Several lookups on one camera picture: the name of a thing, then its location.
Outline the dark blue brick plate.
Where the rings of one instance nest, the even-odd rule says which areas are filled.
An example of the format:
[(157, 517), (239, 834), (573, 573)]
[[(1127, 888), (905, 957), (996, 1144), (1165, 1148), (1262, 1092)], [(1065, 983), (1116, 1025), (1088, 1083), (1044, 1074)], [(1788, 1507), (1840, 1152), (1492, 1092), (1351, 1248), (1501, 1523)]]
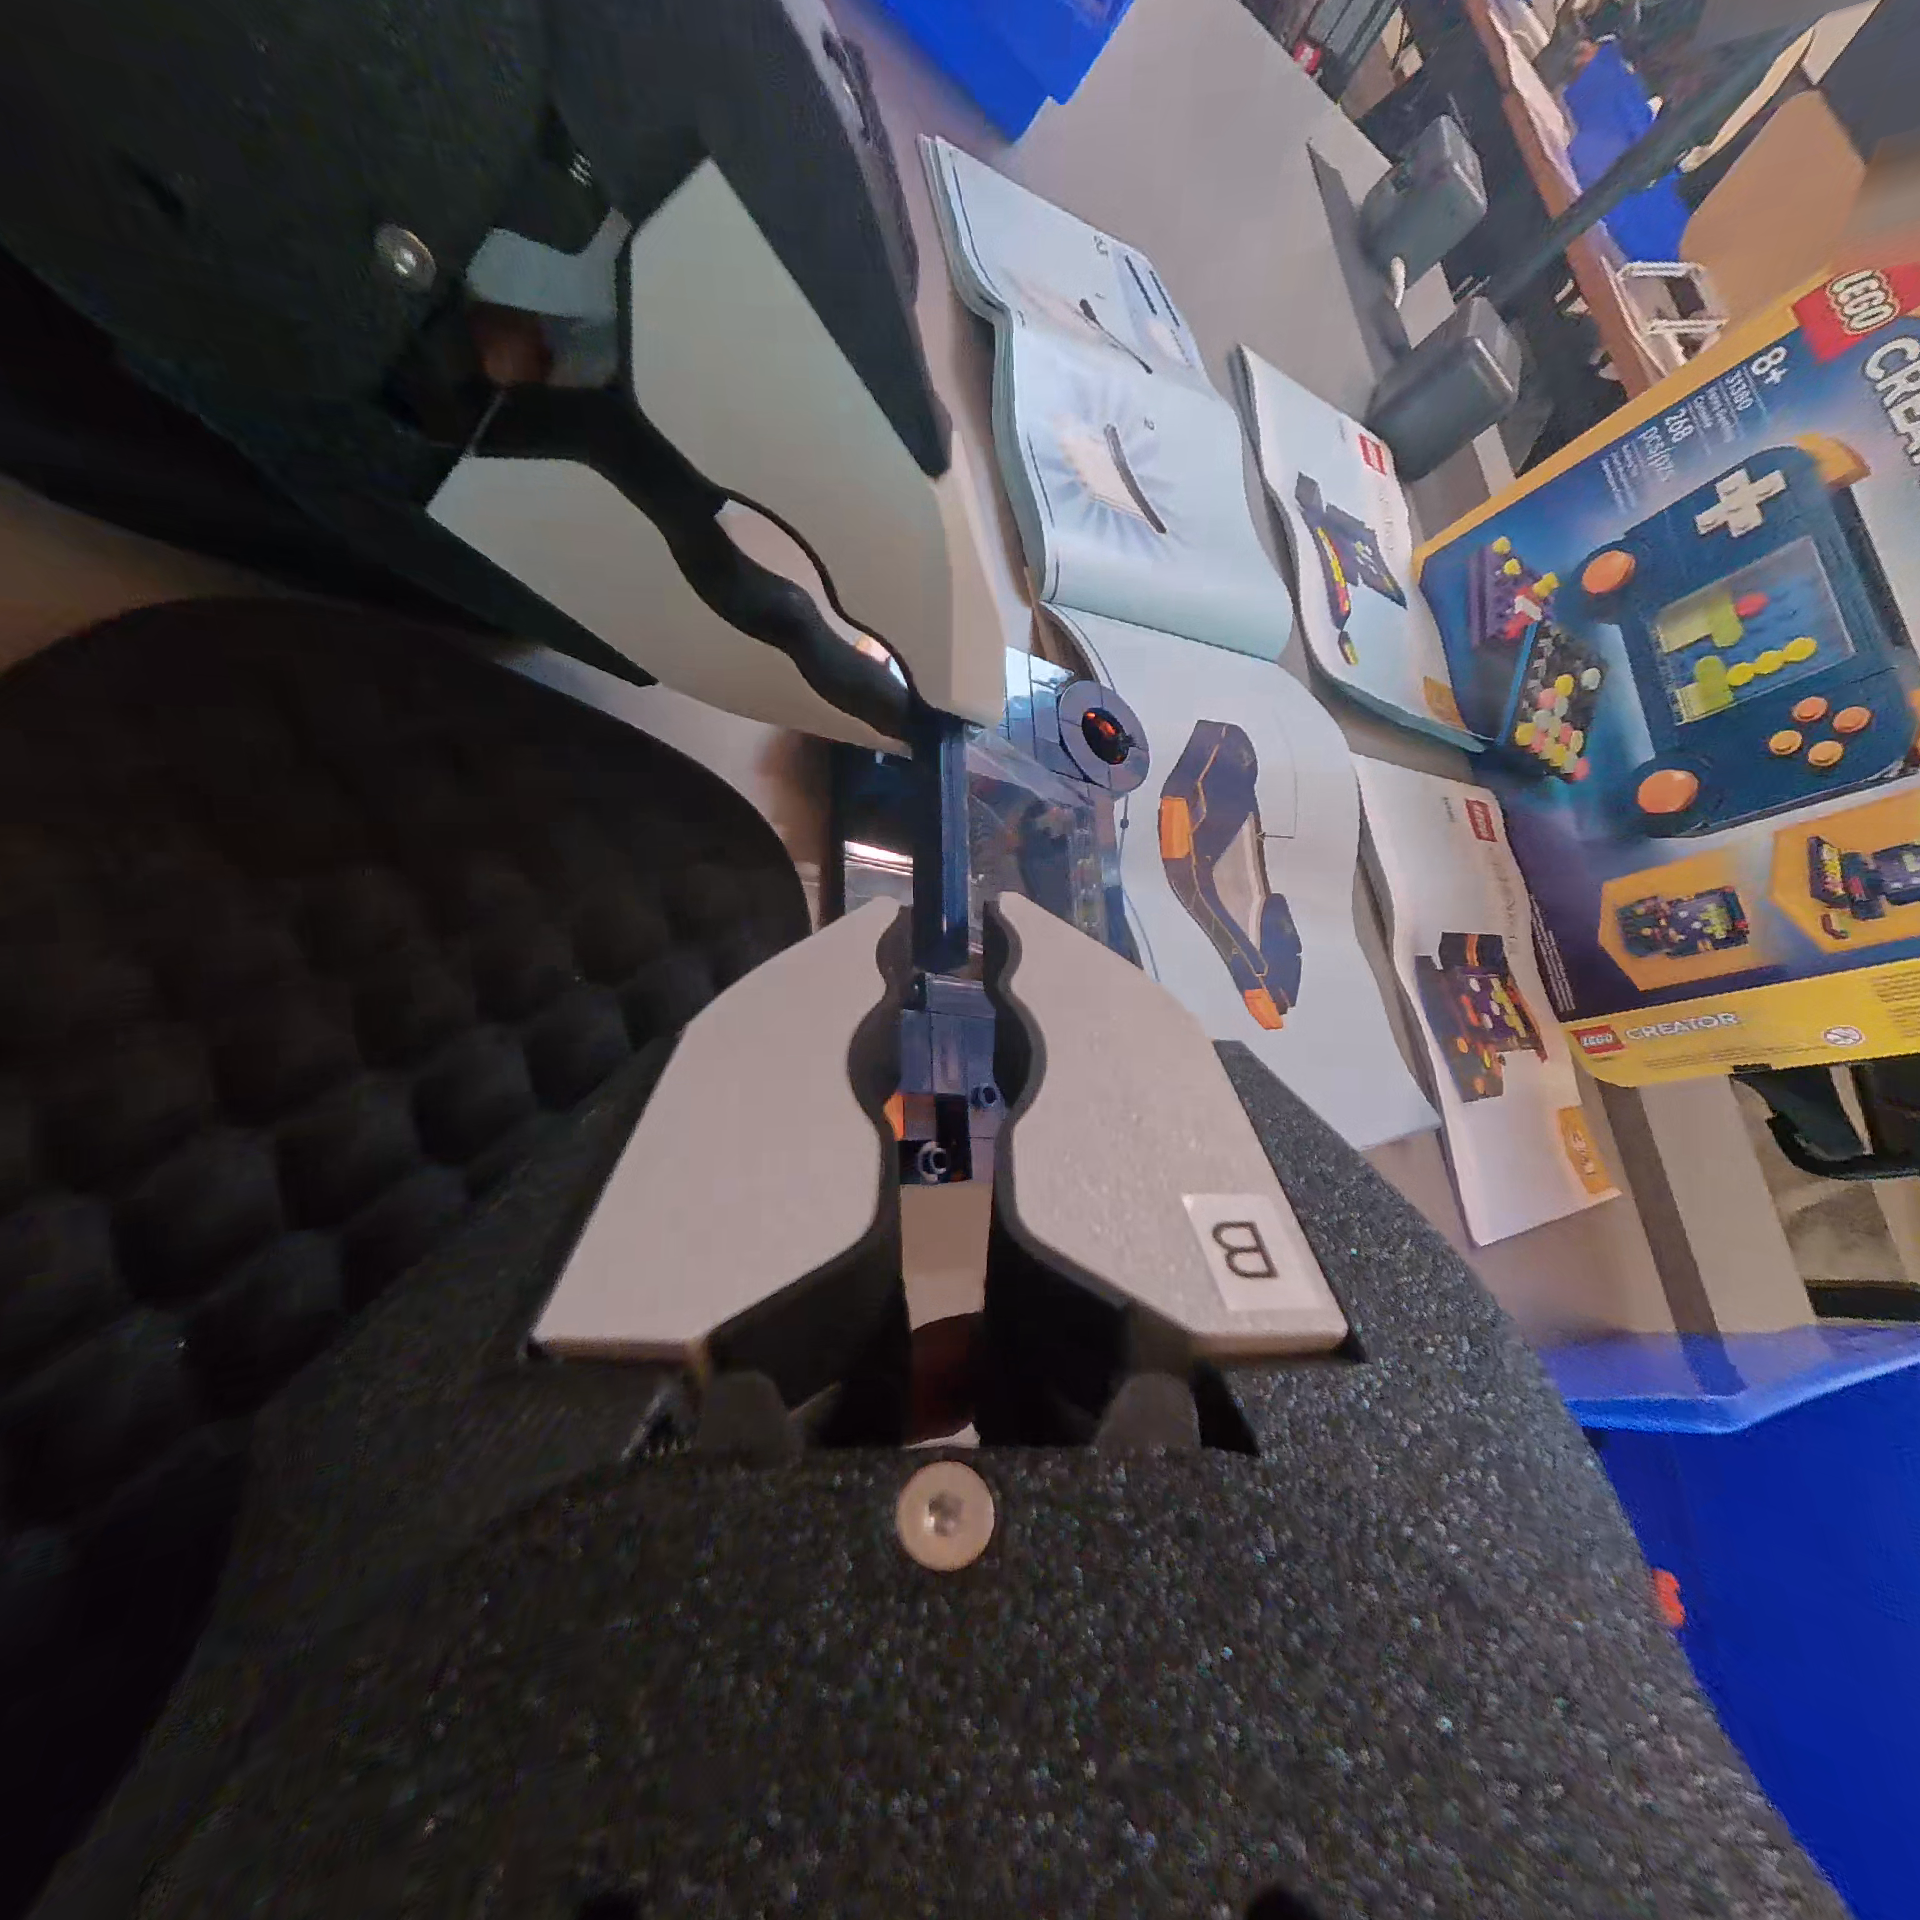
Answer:
[(910, 735), (908, 837), (912, 951), (924, 973), (969, 960), (969, 740), (960, 719), (924, 709)]

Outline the dark blue brick console model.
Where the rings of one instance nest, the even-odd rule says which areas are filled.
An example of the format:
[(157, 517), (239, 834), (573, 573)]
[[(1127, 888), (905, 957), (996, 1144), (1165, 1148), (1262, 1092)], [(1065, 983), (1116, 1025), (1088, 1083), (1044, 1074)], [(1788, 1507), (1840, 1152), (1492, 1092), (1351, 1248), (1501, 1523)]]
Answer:
[[(1142, 785), (1145, 724), (1105, 683), (1040, 657), (1008, 651), (1001, 721), (973, 737), (1001, 737), (1056, 776), (1104, 789), (1120, 805)], [(908, 1137), (896, 1141), (901, 1187), (987, 1184), (1003, 1099), (995, 1079), (995, 1009), (969, 963), (956, 973), (916, 973), (901, 1016)]]

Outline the arcade cover instruction booklet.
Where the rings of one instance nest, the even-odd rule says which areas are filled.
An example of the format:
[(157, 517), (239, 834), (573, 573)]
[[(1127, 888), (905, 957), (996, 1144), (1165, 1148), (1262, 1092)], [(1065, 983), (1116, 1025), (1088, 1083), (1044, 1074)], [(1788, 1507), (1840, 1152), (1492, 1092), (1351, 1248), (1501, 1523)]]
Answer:
[(1497, 795), (1383, 760), (1351, 765), (1468, 1237), (1492, 1245), (1613, 1201)]

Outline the blue plastic bin with divider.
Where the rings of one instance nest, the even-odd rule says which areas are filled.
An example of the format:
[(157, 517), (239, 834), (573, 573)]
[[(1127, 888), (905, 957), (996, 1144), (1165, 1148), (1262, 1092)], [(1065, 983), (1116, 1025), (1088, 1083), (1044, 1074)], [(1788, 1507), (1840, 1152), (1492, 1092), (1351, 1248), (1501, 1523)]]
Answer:
[(1128, 15), (1128, 3), (878, 3), (1008, 143), (1065, 105)]

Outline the black power adapter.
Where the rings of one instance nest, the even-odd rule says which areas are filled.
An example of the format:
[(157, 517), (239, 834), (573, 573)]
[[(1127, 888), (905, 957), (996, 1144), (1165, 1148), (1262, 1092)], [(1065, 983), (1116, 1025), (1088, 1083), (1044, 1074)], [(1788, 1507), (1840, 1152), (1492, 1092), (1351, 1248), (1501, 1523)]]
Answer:
[(1360, 421), (1417, 482), (1512, 411), (1523, 375), (1523, 340), (1472, 295), (1379, 377)]
[(1360, 250), (1389, 283), (1407, 289), (1480, 227), (1488, 205), (1473, 145), (1439, 112), (1366, 191), (1357, 208)]

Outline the wooden table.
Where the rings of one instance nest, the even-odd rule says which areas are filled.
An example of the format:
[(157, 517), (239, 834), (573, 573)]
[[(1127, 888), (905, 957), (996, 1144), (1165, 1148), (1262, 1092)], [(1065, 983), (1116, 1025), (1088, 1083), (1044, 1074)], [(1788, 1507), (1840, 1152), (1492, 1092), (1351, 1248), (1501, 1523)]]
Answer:
[(1613, 252), (1596, 239), (1600, 215), (1577, 195), (1577, 183), (1542, 139), (1540, 121), (1517, 89), (1517, 50), (1492, 5), (1462, 3), (1459, 12), (1472, 28), (1478, 63), (1494, 89), (1527, 208), (1540, 213), (1540, 221), (1501, 258), (1500, 273), (1484, 277), (1478, 290), (1512, 317), (1540, 281), (1549, 295), (1569, 281), (1623, 395), (1638, 397), (1663, 377), (1663, 363), (1637, 329), (1638, 312), (1620, 290)]

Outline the black pole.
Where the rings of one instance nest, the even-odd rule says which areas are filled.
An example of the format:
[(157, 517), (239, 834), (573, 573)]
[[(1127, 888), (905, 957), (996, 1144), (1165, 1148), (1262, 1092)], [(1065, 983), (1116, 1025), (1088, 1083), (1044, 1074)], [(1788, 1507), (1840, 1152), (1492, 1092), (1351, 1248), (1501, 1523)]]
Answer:
[(1712, 139), (1806, 32), (1806, 25), (1792, 23), (1728, 39), (1715, 49), (1697, 44), (1686, 63), (1677, 104), (1657, 112), (1649, 130), (1592, 191), (1582, 191), (1568, 208), (1549, 218), (1539, 235), (1525, 242), (1512, 261), (1472, 281), (1468, 293), (1484, 298), (1501, 313), (1512, 312), (1525, 290), (1544, 277), (1620, 200), (1649, 185), (1693, 147)]

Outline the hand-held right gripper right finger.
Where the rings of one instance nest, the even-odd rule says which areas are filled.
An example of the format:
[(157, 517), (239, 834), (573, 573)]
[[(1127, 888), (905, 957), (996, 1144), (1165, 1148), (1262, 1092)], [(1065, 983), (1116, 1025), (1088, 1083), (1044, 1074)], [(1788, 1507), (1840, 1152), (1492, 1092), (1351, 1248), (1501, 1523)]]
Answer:
[(1029, 899), (983, 932), (1013, 1245), (1200, 1360), (1337, 1351), (1349, 1320), (1198, 1017)]

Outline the black bumpy cushion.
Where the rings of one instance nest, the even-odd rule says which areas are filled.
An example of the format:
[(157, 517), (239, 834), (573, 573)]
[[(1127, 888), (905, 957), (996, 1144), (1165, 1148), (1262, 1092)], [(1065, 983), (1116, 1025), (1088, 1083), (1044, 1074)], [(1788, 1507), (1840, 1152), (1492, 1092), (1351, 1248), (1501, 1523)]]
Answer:
[(407, 626), (5, 673), (5, 1597), (96, 1575), (528, 1152), (809, 925), (696, 762)]

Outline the large blue plastic bin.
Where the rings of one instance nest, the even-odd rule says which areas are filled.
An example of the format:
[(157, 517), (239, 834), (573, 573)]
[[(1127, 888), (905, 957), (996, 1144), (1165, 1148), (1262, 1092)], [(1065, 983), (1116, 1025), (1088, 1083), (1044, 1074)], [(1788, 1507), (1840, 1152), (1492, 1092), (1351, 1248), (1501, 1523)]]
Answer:
[(1861, 1917), (1918, 1915), (1918, 1329), (1542, 1351), (1723, 1732)]

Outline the small blue plastic bin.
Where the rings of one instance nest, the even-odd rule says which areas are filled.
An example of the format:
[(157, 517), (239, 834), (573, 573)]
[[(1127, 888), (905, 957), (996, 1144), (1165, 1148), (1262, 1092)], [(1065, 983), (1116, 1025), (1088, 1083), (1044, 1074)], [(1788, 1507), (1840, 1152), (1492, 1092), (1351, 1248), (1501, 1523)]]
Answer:
[[(1564, 84), (1564, 115), (1575, 178), (1582, 191), (1592, 191), (1649, 130), (1657, 108), (1620, 42), (1600, 39)], [(1620, 200), (1603, 215), (1600, 227), (1627, 258), (1680, 261), (1689, 205), (1677, 191), (1675, 169)]]

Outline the yellow blue brick set box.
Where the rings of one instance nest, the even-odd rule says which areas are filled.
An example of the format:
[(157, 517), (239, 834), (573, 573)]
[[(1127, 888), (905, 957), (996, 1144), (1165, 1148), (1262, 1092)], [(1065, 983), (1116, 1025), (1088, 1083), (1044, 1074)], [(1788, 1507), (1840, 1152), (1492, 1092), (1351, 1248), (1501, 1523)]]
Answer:
[(1915, 1051), (1915, 245), (1734, 328), (1414, 570), (1596, 1079)]

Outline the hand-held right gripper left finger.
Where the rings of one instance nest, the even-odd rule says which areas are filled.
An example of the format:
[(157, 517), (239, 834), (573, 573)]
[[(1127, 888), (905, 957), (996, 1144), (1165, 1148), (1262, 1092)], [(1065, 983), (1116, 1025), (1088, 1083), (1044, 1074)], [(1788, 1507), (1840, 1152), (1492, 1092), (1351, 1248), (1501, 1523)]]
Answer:
[(905, 1312), (910, 914), (869, 904), (683, 1029), (531, 1339), (556, 1360), (849, 1373)]

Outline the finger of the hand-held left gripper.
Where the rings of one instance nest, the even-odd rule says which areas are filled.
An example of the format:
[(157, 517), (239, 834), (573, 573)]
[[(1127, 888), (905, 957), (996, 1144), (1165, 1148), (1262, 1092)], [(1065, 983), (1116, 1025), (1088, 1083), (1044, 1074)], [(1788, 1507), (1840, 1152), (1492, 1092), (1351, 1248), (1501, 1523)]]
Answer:
[(654, 521), (584, 464), (471, 453), (425, 512), (627, 666), (683, 698), (853, 747), (905, 745), (902, 737), (831, 709), (788, 657), (712, 612)]
[(860, 178), (752, 211), (700, 161), (629, 242), (629, 377), (701, 480), (806, 548), (839, 617), (936, 714), (1001, 707), (1001, 610), (967, 450)]

